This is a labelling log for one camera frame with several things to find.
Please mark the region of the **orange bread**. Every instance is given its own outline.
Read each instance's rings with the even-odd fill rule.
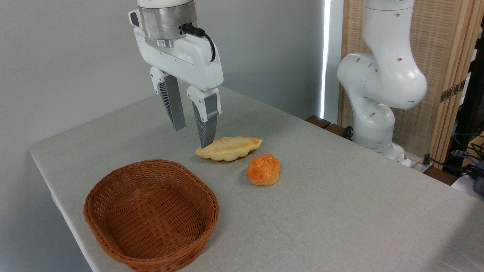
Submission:
[[[272,154],[264,154],[250,160],[246,174],[252,184],[270,186],[279,179],[280,171],[279,161]]]
[[[231,162],[238,157],[247,156],[250,151],[258,149],[261,143],[261,139],[251,137],[224,137],[205,148],[197,148],[195,154],[204,159]]]

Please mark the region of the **table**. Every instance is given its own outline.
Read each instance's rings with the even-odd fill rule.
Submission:
[[[266,104],[223,87],[220,94],[216,138],[264,140],[247,158],[194,154],[199,140],[185,95],[187,127],[178,132],[153,97],[31,147],[93,271],[131,270],[96,242],[85,197],[112,170],[155,158],[187,167],[220,205],[207,247],[184,272],[484,270],[484,203]],[[281,178],[258,187],[245,169],[265,153],[279,159]]]

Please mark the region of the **black cable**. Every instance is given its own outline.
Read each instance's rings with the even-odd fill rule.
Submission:
[[[424,157],[428,158],[429,160],[431,160],[432,162],[438,164],[438,165],[441,165],[447,169],[450,169],[450,170],[453,170],[453,171],[456,171],[456,172],[459,172],[459,173],[463,173],[463,174],[468,174],[472,177],[480,177],[481,175],[478,174],[478,173],[475,173],[475,172],[471,172],[471,171],[467,171],[467,170],[463,170],[463,169],[459,169],[459,168],[455,168],[455,167],[452,167],[450,165],[446,165],[446,164],[443,164],[433,158],[430,157],[430,154],[425,154]]]
[[[212,60],[210,62],[213,62],[215,60],[215,45],[213,44],[212,39],[206,33],[203,33],[203,36],[209,40],[210,47],[212,48]]]
[[[210,48],[212,49],[212,59],[210,60],[210,62],[213,62],[215,60],[215,45],[213,44],[213,41],[212,39],[205,33],[205,30],[201,29],[201,28],[196,28],[192,25],[189,25],[189,24],[184,24],[181,26],[181,30],[184,31],[185,33],[188,33],[188,34],[191,34],[191,35],[194,35],[194,36],[197,36],[197,37],[205,37],[207,38],[207,40],[209,40],[209,43],[210,43]]]
[[[470,150],[475,151],[477,156],[479,156],[479,158],[475,158],[475,159],[477,159],[479,161],[484,160],[484,144],[478,146],[478,145],[472,143],[470,146],[466,146],[466,145],[462,144],[461,142],[459,142],[459,140],[457,139],[457,136],[475,136],[475,137],[482,137],[482,138],[484,138],[484,136],[478,135],[478,134],[467,134],[467,133],[456,133],[456,134],[454,134],[454,141],[457,144],[459,144],[460,146],[462,146],[466,149],[470,149]]]

